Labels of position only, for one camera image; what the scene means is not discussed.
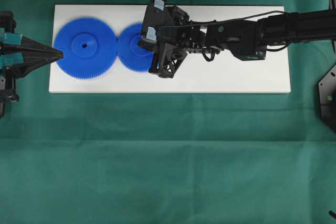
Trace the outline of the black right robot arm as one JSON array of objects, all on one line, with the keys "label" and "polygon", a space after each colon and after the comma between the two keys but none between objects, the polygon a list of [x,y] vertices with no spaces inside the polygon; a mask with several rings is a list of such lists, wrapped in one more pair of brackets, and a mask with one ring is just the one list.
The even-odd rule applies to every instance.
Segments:
[{"label": "black right robot arm", "polygon": [[224,21],[195,22],[166,0],[146,7],[139,47],[154,54],[149,73],[172,78],[188,54],[210,62],[224,50],[241,61],[264,60],[266,53],[291,44],[335,39],[335,10],[297,13],[271,11]]}]

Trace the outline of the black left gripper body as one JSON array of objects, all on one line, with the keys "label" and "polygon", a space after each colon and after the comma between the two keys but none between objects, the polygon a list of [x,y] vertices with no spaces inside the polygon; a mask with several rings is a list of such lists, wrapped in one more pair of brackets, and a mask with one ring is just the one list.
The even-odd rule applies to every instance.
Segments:
[{"label": "black left gripper body", "polygon": [[17,102],[16,77],[13,65],[23,63],[23,55],[17,49],[23,36],[15,32],[16,22],[11,11],[1,11],[1,116],[4,116],[5,103]]}]

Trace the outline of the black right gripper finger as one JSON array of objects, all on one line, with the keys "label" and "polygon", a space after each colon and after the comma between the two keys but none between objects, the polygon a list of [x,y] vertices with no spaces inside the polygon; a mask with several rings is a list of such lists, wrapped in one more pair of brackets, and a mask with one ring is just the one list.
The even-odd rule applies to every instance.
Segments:
[{"label": "black right gripper finger", "polygon": [[162,42],[158,45],[157,52],[154,53],[149,73],[160,78],[173,78],[186,56],[185,50]]},{"label": "black right gripper finger", "polygon": [[140,47],[147,51],[156,51],[158,27],[163,26],[167,15],[166,0],[150,0],[146,7],[140,32]]}]

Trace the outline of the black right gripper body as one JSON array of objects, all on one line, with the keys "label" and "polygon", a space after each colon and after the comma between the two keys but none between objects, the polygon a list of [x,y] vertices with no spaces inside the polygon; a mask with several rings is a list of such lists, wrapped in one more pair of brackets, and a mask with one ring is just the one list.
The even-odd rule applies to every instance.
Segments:
[{"label": "black right gripper body", "polygon": [[187,12],[177,6],[166,6],[167,15],[163,26],[158,27],[158,45],[169,43],[175,45],[187,53],[202,54],[206,61],[210,61],[210,48],[205,45],[206,33],[202,31],[207,28],[205,22],[194,22],[190,20]]}]

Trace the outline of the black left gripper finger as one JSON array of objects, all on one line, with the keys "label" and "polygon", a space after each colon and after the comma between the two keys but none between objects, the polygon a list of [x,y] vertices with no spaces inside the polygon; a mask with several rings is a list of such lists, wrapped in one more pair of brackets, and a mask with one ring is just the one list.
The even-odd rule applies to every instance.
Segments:
[{"label": "black left gripper finger", "polygon": [[18,67],[18,77],[25,77],[30,72],[41,68],[45,65],[49,65],[53,62],[56,62],[57,60],[62,59],[63,56],[53,56],[50,58],[37,58],[35,61],[30,61],[27,63],[23,63]]},{"label": "black left gripper finger", "polygon": [[21,50],[24,52],[42,53],[43,55],[46,55],[49,58],[51,57],[62,58],[63,57],[62,51],[55,49],[51,46],[41,44],[25,36],[22,37],[20,47],[21,47]]}]

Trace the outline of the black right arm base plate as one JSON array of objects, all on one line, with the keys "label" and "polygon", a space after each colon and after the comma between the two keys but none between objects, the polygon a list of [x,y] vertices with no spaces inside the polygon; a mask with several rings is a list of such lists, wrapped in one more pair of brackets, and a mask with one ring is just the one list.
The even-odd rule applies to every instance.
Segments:
[{"label": "black right arm base plate", "polygon": [[318,83],[321,120],[335,132],[335,65]]}]

